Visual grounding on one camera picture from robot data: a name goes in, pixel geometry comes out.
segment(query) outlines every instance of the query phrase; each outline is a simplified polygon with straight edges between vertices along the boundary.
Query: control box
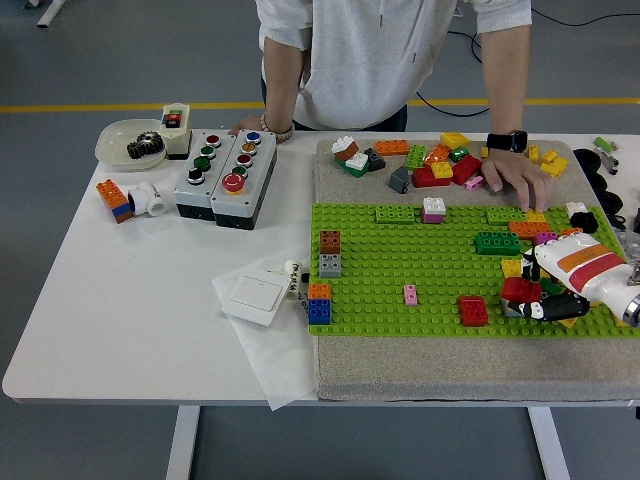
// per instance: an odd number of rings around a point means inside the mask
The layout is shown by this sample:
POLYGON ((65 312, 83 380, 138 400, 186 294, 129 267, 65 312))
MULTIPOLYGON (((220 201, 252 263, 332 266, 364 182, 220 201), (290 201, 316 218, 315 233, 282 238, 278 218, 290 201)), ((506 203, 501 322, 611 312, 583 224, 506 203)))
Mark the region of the control box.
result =
POLYGON ((181 216, 215 220, 211 195, 235 141, 234 135, 216 135, 212 130, 205 130, 193 139, 193 148, 174 189, 181 216))
POLYGON ((211 197, 218 225, 253 230, 276 160, 275 134, 240 130, 211 197))

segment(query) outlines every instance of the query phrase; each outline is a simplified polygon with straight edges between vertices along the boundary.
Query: black cable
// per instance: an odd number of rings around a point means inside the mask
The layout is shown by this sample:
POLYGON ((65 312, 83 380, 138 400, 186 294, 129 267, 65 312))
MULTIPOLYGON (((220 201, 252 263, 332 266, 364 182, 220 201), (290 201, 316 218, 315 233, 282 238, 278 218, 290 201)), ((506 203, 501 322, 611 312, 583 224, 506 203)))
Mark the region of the black cable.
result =
POLYGON ((551 20, 552 22, 556 22, 556 23, 559 23, 560 25, 564 25, 565 27, 584 27, 585 25, 590 25, 597 21, 604 20, 605 18, 640 16, 640 13, 615 13, 613 15, 603 15, 602 17, 594 18, 593 20, 589 20, 588 22, 584 22, 584 23, 565 23, 565 22, 561 22, 560 20, 556 20, 555 18, 552 18, 548 15, 545 15, 544 13, 540 13, 535 8, 531 8, 531 11, 537 13, 541 17, 551 20))

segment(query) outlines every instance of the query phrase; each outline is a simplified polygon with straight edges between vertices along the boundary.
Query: person's arm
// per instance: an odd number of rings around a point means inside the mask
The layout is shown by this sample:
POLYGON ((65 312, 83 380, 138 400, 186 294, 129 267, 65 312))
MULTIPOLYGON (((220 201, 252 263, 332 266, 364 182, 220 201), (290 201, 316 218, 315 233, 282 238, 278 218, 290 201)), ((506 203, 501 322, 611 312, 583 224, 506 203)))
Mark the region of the person's arm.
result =
MULTIPOLYGON (((506 135, 522 130, 529 47, 529 25, 482 33, 482 63, 492 133, 506 135)), ((544 211, 549 206, 553 180, 523 154, 493 149, 482 165, 482 172, 493 191, 502 189, 503 180, 510 183, 523 210, 529 209, 530 188, 535 194, 536 210, 544 211)))

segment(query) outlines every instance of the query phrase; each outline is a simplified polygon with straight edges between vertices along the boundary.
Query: red lego brick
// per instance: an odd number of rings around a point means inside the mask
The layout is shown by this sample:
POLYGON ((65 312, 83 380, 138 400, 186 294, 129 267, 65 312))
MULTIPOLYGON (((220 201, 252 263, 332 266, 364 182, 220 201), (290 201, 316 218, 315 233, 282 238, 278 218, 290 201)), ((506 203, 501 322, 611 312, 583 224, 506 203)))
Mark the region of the red lego brick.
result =
POLYGON ((340 255, 340 232, 338 230, 322 230, 320 232, 320 253, 340 255))
POLYGON ((458 297, 458 305, 460 306, 462 325, 465 327, 484 327, 489 323, 489 314, 484 298, 475 295, 461 295, 458 297))
POLYGON ((480 171, 482 162, 472 155, 467 155, 453 166, 453 183, 462 185, 480 171))
POLYGON ((409 155, 409 142, 406 140, 378 140, 378 155, 409 155))
POLYGON ((542 298, 542 286, 526 278, 505 278, 500 297, 509 302, 532 303, 542 298))
POLYGON ((431 167, 415 168, 411 175, 413 185, 416 188, 422 187, 446 187, 451 183, 450 178, 436 178, 431 167))

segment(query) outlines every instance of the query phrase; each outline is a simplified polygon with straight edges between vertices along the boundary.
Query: bracelet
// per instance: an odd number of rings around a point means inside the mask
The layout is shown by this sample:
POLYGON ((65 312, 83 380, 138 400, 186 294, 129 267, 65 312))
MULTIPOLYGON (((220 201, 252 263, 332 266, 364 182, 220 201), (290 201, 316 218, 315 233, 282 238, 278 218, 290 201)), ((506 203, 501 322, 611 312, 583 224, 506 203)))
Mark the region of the bracelet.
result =
MULTIPOLYGON (((263 131, 271 132, 271 130, 269 130, 269 127, 267 127, 267 122, 265 122, 264 120, 265 115, 266 113, 263 113, 262 116, 260 117, 260 125, 262 125, 263 131)), ((295 132, 295 127, 293 126, 293 122, 291 122, 291 128, 289 128, 289 130, 287 130, 286 132, 284 133, 271 132, 271 133, 273 133, 276 136, 276 143, 282 143, 289 140, 293 136, 293 132, 295 132)))

